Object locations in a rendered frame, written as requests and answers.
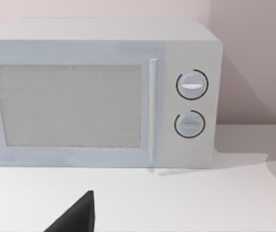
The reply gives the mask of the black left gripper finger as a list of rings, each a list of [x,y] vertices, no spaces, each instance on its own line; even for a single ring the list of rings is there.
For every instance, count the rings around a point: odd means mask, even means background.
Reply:
[[[87,191],[79,200],[57,218],[44,232],[94,232],[94,191]]]

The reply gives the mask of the pale microwave door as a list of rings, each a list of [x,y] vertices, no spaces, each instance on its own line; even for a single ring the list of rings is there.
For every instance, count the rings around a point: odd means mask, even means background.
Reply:
[[[0,40],[0,167],[149,168],[152,58],[157,152],[162,43]]]

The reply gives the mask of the small pale microwave knob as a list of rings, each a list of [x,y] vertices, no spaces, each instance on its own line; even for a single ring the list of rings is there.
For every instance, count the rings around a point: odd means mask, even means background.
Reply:
[[[200,132],[201,121],[196,115],[180,116],[177,123],[178,131],[186,137],[195,136]]]

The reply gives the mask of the pale microwave oven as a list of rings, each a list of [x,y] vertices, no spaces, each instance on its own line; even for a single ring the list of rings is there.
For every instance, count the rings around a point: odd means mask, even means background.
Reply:
[[[223,45],[204,25],[192,19],[30,18],[0,27],[5,41],[150,41],[164,45],[160,90],[160,138],[153,168],[209,168],[212,164]],[[204,93],[183,97],[182,75],[198,72],[206,79]],[[198,134],[183,136],[180,116],[196,115]]]

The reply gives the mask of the large pale microwave knob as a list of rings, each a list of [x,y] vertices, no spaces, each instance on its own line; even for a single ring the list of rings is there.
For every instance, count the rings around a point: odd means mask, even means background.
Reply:
[[[204,93],[206,89],[206,79],[199,72],[190,72],[179,78],[177,88],[183,97],[195,99]]]

